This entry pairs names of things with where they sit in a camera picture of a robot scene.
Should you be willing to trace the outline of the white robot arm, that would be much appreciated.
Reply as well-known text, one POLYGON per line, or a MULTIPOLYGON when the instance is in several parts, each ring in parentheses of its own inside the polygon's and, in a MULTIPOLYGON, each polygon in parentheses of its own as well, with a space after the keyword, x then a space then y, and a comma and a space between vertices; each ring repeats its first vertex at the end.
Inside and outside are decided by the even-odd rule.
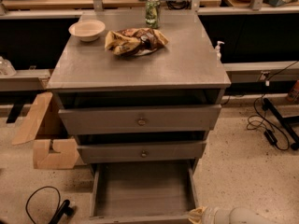
POLYGON ((189 212, 188 220, 192 224, 277 224, 243 207, 198 207, 189 212))

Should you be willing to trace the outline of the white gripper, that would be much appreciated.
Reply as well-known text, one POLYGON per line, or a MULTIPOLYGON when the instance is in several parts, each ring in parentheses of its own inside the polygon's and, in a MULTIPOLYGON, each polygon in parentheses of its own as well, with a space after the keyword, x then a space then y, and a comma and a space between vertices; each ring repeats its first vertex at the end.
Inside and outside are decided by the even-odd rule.
POLYGON ((230 210, 219 207, 201 206, 189 212, 188 220, 192 224, 229 224, 230 213, 230 210))

